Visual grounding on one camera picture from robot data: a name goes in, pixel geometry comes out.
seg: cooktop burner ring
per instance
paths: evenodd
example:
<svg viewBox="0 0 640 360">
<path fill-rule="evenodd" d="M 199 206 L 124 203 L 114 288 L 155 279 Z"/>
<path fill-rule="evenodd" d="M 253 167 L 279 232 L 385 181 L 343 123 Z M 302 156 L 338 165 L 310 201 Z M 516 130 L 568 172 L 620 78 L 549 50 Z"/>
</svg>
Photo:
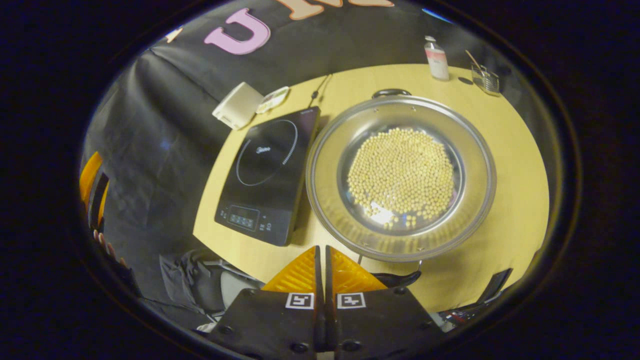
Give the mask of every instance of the cooktop burner ring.
<svg viewBox="0 0 640 360">
<path fill-rule="evenodd" d="M 293 154 L 293 151 L 296 148 L 296 144 L 298 143 L 298 127 L 296 126 L 296 124 L 294 124 L 290 120 L 286 120 L 286 119 L 276 120 L 276 121 L 273 122 L 273 124 L 276 124 L 276 123 L 279 123 L 279 122 L 288 122 L 288 123 L 291 124 L 291 126 L 293 126 L 293 129 L 294 129 L 293 143 L 291 144 L 291 148 L 289 149 L 289 153 L 284 158 L 284 160 L 282 161 L 280 166 L 271 175 L 269 175 L 267 178 L 265 178 L 262 181 L 259 181 L 257 183 L 248 184 L 248 183 L 246 183 L 246 182 L 244 182 L 242 180 L 242 178 L 240 177 L 240 171 L 239 171 L 240 160 L 242 159 L 244 151 L 247 149 L 247 147 L 249 146 L 249 144 L 251 143 L 251 140 L 252 140 L 252 139 L 248 139 L 247 142 L 244 144 L 242 150 L 240 151 L 240 154 L 239 154 L 238 159 L 236 161 L 236 177 L 237 177 L 238 181 L 240 181 L 241 184 L 243 184 L 245 186 L 257 186 L 257 185 L 263 184 L 266 181 L 269 181 L 269 179 L 271 179 L 273 176 L 275 176 L 275 174 L 278 173 L 278 171 L 287 163 L 287 161 L 289 161 L 289 158 Z"/>
</svg>

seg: cable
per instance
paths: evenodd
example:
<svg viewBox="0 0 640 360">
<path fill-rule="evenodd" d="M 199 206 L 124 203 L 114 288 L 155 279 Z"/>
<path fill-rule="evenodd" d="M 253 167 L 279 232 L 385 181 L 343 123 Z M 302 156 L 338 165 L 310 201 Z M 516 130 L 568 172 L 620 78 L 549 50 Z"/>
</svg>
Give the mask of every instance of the cable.
<svg viewBox="0 0 640 360">
<path fill-rule="evenodd" d="M 314 100 L 316 99 L 316 97 L 318 97 L 318 92 L 320 91 L 320 88 L 322 87 L 322 85 L 324 84 L 324 82 L 329 78 L 329 76 L 333 75 L 333 73 L 331 74 L 327 74 L 324 79 L 322 80 L 322 83 L 320 83 L 320 85 L 318 85 L 318 88 L 313 92 L 313 94 L 311 94 L 311 101 L 309 101 L 309 106 L 307 106 L 307 109 L 309 109 L 311 107 L 311 104 L 314 102 Z"/>
</svg>

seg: black cloth backdrop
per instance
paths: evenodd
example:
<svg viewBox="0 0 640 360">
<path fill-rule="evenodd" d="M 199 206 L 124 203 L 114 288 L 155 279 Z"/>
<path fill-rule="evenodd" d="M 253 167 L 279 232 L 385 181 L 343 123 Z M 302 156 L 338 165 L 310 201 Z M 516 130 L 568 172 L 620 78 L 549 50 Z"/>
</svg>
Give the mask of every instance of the black cloth backdrop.
<svg viewBox="0 0 640 360">
<path fill-rule="evenodd" d="M 377 8 L 344 2 L 341 8 L 324 6 L 323 13 L 294 21 L 290 9 L 275 0 L 233 1 L 185 23 L 173 42 L 160 38 L 115 79 L 88 126 L 82 165 L 95 151 L 104 159 L 111 180 L 105 236 L 135 270 L 146 297 L 170 301 L 158 255 L 202 246 L 191 234 L 193 223 L 230 131 L 211 112 L 242 81 L 266 95 L 332 72 L 426 63 L 424 36 L 432 35 L 446 50 L 449 65 L 469 69 L 468 49 L 499 73 L 503 95 L 540 146 L 538 113 L 517 71 L 469 32 L 424 13 L 417 4 L 394 3 Z M 271 38 L 264 46 L 238 56 L 204 43 L 218 26 L 238 40 L 247 39 L 246 28 L 225 23 L 242 8 L 269 26 Z"/>
</svg>

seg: digital display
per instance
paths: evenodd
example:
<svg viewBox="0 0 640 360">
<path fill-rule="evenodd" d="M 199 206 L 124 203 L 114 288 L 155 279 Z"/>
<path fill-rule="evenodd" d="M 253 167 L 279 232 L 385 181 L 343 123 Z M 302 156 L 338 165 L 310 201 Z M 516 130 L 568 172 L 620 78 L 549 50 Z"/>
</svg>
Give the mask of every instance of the digital display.
<svg viewBox="0 0 640 360">
<path fill-rule="evenodd" d="M 259 213 L 260 212 L 255 209 L 232 205 L 229 209 L 228 221 L 232 224 L 246 227 L 249 230 L 254 230 Z"/>
</svg>

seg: stainless steel pot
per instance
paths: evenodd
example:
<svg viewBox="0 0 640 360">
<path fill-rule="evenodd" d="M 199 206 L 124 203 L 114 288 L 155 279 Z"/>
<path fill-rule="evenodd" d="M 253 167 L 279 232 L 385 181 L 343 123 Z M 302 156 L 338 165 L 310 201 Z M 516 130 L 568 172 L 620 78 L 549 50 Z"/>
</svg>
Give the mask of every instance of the stainless steel pot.
<svg viewBox="0 0 640 360">
<path fill-rule="evenodd" d="M 383 228 L 384 217 L 364 215 L 346 182 L 357 150 L 370 136 L 410 128 L 444 144 L 454 167 L 454 195 L 436 219 L 419 217 L 413 229 Z M 372 99 L 341 113 L 318 134 L 307 160 L 311 207 L 329 233 L 368 258 L 409 262 L 440 255 L 465 241 L 484 220 L 495 195 L 495 165 L 478 130 L 459 113 L 400 89 L 376 92 Z"/>
</svg>

